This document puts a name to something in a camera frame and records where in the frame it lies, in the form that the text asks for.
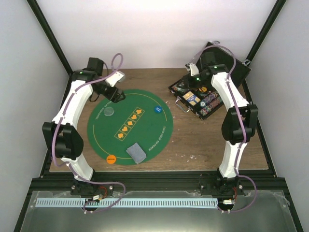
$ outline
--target wooden table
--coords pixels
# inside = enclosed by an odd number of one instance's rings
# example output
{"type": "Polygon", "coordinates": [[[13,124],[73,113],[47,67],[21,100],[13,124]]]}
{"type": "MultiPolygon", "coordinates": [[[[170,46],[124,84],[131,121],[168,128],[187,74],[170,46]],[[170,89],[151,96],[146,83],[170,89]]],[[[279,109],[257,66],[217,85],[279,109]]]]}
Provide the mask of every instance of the wooden table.
{"type": "MultiPolygon", "coordinates": [[[[146,163],[133,166],[108,164],[95,153],[87,138],[89,116],[97,104],[104,99],[100,96],[96,102],[86,103],[78,122],[78,132],[84,140],[83,154],[89,165],[97,172],[216,170],[222,162],[225,149],[221,125],[226,109],[221,107],[204,121],[192,112],[186,114],[181,111],[175,105],[176,98],[169,92],[168,86],[183,77],[187,72],[186,69],[127,69],[121,71],[126,74],[126,80],[117,85],[120,89],[144,89],[158,95],[167,103],[174,117],[172,137],[165,149],[146,163]]],[[[245,96],[242,87],[239,90],[245,96]]],[[[239,168],[251,170],[268,168],[257,133],[245,148],[239,168]]],[[[56,168],[52,165],[50,171],[66,172],[69,170],[66,167],[56,168]]]]}

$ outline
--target round green mat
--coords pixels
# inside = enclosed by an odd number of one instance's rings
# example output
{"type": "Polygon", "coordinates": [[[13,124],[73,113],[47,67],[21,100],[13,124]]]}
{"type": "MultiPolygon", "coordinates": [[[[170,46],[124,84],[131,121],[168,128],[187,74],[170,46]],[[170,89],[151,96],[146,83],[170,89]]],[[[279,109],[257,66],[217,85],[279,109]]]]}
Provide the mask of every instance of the round green mat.
{"type": "Polygon", "coordinates": [[[147,158],[154,158],[168,144],[173,131],[173,117],[168,106],[157,95],[140,89],[125,90],[126,99],[112,103],[101,101],[87,125],[88,139],[95,152],[108,163],[135,165],[126,150],[138,143],[147,158]],[[157,113],[156,107],[162,107],[157,113]],[[105,116],[103,110],[112,107],[114,114],[105,116]]]}

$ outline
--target case handle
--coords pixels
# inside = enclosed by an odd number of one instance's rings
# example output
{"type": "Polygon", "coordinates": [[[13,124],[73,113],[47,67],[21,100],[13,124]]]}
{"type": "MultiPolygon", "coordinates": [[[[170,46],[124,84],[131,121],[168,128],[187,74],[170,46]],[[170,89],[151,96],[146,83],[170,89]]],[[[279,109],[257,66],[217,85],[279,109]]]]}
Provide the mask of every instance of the case handle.
{"type": "Polygon", "coordinates": [[[176,106],[178,106],[185,113],[188,113],[191,109],[189,107],[188,107],[188,110],[183,109],[183,107],[177,103],[179,100],[180,100],[180,98],[176,99],[176,101],[175,101],[176,106]]]}

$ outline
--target robotic arm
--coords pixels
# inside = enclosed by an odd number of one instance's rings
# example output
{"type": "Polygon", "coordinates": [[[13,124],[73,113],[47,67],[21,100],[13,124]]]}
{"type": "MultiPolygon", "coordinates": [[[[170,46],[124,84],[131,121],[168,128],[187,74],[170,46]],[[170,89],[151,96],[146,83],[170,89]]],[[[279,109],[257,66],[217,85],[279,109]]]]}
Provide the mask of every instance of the robotic arm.
{"type": "Polygon", "coordinates": [[[222,98],[226,107],[227,114],[222,124],[222,135],[225,142],[225,152],[223,161],[219,167],[222,179],[231,179],[237,176],[235,169],[238,170],[241,155],[250,138],[255,134],[257,113],[256,105],[249,104],[246,99],[238,92],[231,79],[227,79],[228,70],[225,65],[207,66],[205,70],[199,73],[197,66],[193,63],[187,65],[189,74],[183,77],[183,83],[188,89],[197,89],[203,86],[207,89],[214,88],[222,98]],[[229,82],[233,96],[227,86],[229,82]],[[240,122],[235,109],[233,97],[237,102],[239,111],[243,117],[243,124],[246,131],[246,142],[242,144],[239,155],[237,152],[239,145],[243,142],[244,136],[240,126],[240,122]]]}
{"type": "Polygon", "coordinates": [[[69,94],[59,113],[52,122],[45,122],[42,130],[46,145],[51,151],[52,140],[57,125],[60,123],[56,135],[55,155],[86,180],[91,180],[93,169],[88,165],[82,153],[84,142],[77,132],[77,123],[89,97],[95,91],[116,103],[126,97],[123,91],[115,87],[117,82],[124,80],[125,75],[117,71],[102,82],[87,85],[87,82],[98,80],[102,76],[104,62],[98,58],[89,58],[87,68],[75,71],[71,78],[72,84],[69,94]]]}

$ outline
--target blue poker chip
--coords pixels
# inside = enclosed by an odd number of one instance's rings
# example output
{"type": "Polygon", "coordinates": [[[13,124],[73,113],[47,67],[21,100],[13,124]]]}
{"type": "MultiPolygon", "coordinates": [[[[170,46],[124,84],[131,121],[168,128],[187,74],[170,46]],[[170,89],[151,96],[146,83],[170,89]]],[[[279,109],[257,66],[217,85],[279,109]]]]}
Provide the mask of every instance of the blue poker chip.
{"type": "Polygon", "coordinates": [[[159,113],[161,113],[161,112],[163,111],[163,109],[162,109],[161,106],[156,106],[156,107],[154,108],[154,111],[155,111],[157,114],[159,114],[159,113]]]}

